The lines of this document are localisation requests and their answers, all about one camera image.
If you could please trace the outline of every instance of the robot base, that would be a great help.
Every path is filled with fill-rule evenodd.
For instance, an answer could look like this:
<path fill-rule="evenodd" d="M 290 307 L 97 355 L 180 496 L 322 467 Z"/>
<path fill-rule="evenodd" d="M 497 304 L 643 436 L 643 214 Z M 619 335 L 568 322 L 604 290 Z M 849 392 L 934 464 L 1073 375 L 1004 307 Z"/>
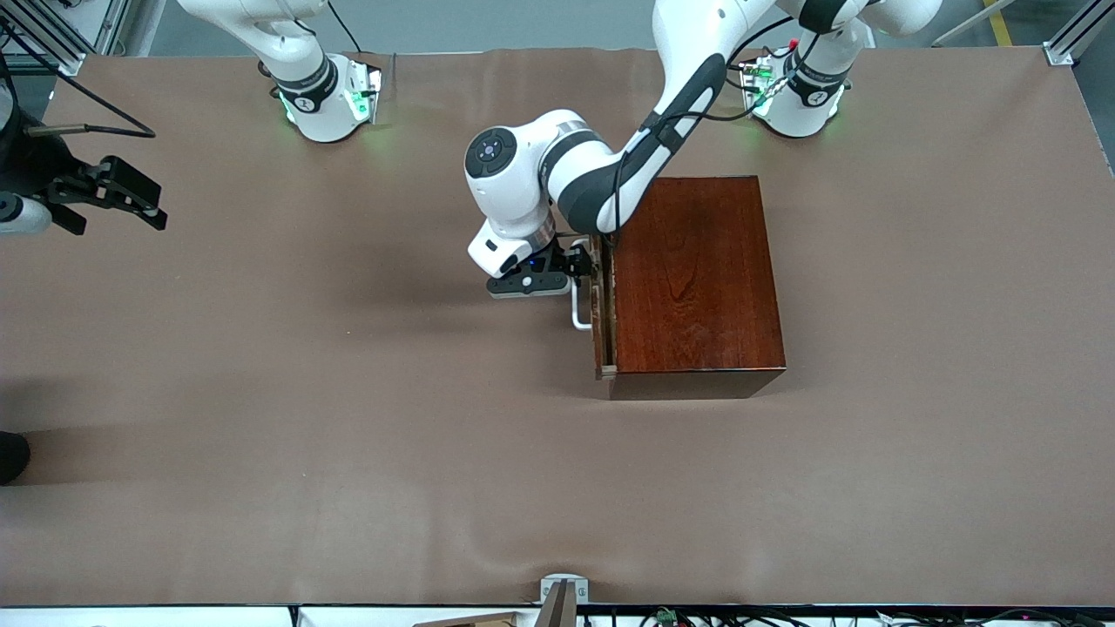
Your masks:
<path fill-rule="evenodd" d="M 382 71 L 353 61 L 342 55 L 327 55 L 340 77 L 337 88 L 321 103 L 317 113 L 298 108 L 298 98 L 291 104 L 285 96 L 280 100 L 287 108 L 287 119 L 308 139 L 321 143 L 339 142 L 352 134 L 361 124 L 376 123 L 376 108 L 382 86 Z"/>
<path fill-rule="evenodd" d="M 788 54 L 788 49 L 775 51 L 775 56 L 759 57 L 755 61 L 740 68 L 740 85 L 752 89 L 757 89 L 758 94 L 748 90 L 743 91 L 744 106 L 752 107 L 760 94 L 778 83 L 783 76 L 782 55 Z M 783 87 L 774 96 L 760 102 L 753 115 L 766 124 L 772 131 L 779 135 L 792 138 L 808 137 L 815 135 L 834 115 L 844 95 L 845 87 L 842 86 L 836 95 L 827 98 L 826 102 L 815 106 L 807 106 L 802 102 L 802 97 L 788 87 Z"/>

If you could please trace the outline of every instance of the brown mat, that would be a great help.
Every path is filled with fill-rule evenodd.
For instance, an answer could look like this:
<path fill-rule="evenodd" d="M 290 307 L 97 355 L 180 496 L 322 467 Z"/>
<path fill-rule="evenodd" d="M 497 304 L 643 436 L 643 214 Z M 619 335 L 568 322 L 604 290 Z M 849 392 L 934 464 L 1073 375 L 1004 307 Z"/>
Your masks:
<path fill-rule="evenodd" d="M 619 145 L 653 52 L 398 60 L 336 146 L 254 59 L 90 59 L 159 132 L 75 137 L 169 230 L 0 245 L 0 602 L 1109 604 L 1115 182 L 1037 49 L 867 51 L 823 136 L 702 124 L 669 175 L 762 177 L 789 370 L 610 403 L 565 299 L 493 302 L 473 135 L 559 106 Z M 113 122 L 61 89 L 49 119 Z"/>

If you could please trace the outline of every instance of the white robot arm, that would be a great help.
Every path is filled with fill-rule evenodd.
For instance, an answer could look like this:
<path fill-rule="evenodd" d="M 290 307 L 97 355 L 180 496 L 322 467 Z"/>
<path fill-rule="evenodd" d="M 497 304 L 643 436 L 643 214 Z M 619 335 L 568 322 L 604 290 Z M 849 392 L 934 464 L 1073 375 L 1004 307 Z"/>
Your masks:
<path fill-rule="evenodd" d="M 33 235 L 46 231 L 54 216 L 41 202 L 0 192 L 0 235 Z"/>
<path fill-rule="evenodd" d="M 847 68 L 863 47 L 859 41 L 846 44 L 859 33 L 850 35 L 846 27 L 862 26 L 856 16 L 867 9 L 909 29 L 917 26 L 913 22 L 919 16 L 931 18 L 940 2 L 780 0 L 778 4 L 814 38 L 817 33 L 823 38 L 806 46 L 811 51 L 795 56 L 795 65 L 786 66 L 783 84 L 793 87 L 791 81 L 799 74 L 833 78 L 832 68 L 824 68 L 828 65 L 836 68 L 842 88 Z M 609 148 L 571 110 L 551 112 L 524 126 L 488 128 L 473 139 L 465 155 L 465 176 L 487 220 L 468 253 L 492 277 L 487 286 L 492 296 L 569 291 L 570 279 L 563 274 L 572 273 L 570 263 L 580 260 L 574 253 L 570 261 L 558 248 L 551 206 L 556 204 L 580 233 L 611 233 L 621 228 L 719 95 L 733 52 L 775 3 L 657 0 L 653 32 L 666 85 L 650 115 L 619 152 Z M 821 70 L 812 67 L 814 54 L 822 60 Z M 808 65 L 803 61 L 805 56 Z M 795 97 L 801 100 L 805 96 Z"/>
<path fill-rule="evenodd" d="M 327 0 L 178 0 L 186 12 L 229 32 L 263 61 L 287 117 L 314 142 L 337 142 L 372 122 L 380 73 L 327 55 L 301 20 Z"/>
<path fill-rule="evenodd" d="M 756 103 L 747 95 L 748 106 L 756 105 L 755 117 L 772 131 L 786 137 L 807 137 L 820 132 L 836 115 L 844 95 L 847 74 L 875 28 L 892 37 L 906 37 L 924 28 L 941 8 L 941 0 L 871 0 L 859 18 L 842 22 L 832 31 L 815 28 L 815 15 L 808 0 L 778 0 L 780 9 L 797 17 L 804 27 L 796 50 L 779 50 L 774 56 L 757 59 L 755 66 L 769 70 L 766 80 L 741 77 L 745 84 L 759 88 L 784 77 L 786 88 L 769 99 Z M 808 62 L 802 64 L 801 50 L 812 50 Z"/>

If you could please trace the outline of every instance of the wooden box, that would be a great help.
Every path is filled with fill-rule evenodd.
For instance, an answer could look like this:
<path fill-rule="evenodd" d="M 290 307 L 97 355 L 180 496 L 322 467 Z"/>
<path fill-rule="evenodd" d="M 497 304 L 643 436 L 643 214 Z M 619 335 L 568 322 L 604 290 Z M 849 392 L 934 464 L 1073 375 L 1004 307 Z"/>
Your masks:
<path fill-rule="evenodd" d="M 659 179 L 592 254 L 611 398 L 746 398 L 786 369 L 757 177 Z"/>

